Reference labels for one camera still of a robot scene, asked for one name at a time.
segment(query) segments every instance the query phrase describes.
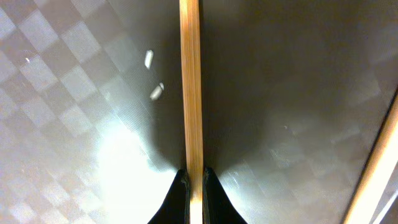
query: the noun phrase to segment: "wooden edge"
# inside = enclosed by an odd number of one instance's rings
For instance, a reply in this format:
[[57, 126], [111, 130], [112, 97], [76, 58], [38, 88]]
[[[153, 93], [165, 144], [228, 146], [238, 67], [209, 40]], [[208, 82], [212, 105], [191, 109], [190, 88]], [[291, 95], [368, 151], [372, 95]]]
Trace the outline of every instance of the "wooden edge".
[[182, 92], [187, 170], [190, 179], [190, 223], [202, 224], [203, 133], [198, 0], [180, 0]]
[[391, 106], [358, 185], [345, 224], [369, 223], [398, 161], [398, 102]]

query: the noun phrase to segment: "tiled floor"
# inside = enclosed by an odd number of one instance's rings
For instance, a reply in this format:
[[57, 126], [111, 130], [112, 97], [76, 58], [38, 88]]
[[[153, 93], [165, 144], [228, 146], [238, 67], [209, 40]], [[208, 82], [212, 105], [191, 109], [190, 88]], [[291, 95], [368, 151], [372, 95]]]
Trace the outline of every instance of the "tiled floor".
[[388, 223], [394, 223], [397, 221], [397, 219], [398, 219], [398, 204], [397, 204], [396, 196], [397, 196], [397, 193], [395, 193], [395, 197], [392, 197], [391, 203], [389, 203], [388, 206], [386, 208], [384, 208], [386, 210], [384, 212], [385, 215], [380, 223], [388, 224]]
[[179, 33], [119, 4], [0, 1], [0, 223], [145, 223], [183, 166]]
[[[184, 167], [178, 1], [0, 7], [0, 223], [146, 223]], [[340, 222], [398, 85], [397, 9], [203, 1], [205, 164], [249, 223]]]
[[341, 221], [398, 87], [397, 10], [203, 1], [205, 163], [249, 223]]

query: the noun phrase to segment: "wooden pole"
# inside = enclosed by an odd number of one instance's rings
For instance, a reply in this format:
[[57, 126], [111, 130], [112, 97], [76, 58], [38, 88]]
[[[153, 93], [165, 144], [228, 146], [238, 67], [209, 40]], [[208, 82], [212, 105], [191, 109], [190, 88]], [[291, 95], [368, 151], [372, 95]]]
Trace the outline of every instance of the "wooden pole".
[[344, 224], [369, 223], [398, 161], [398, 102], [395, 98]]
[[180, 0], [182, 93], [190, 224], [202, 224], [203, 133], [201, 116], [200, 20], [198, 0]]

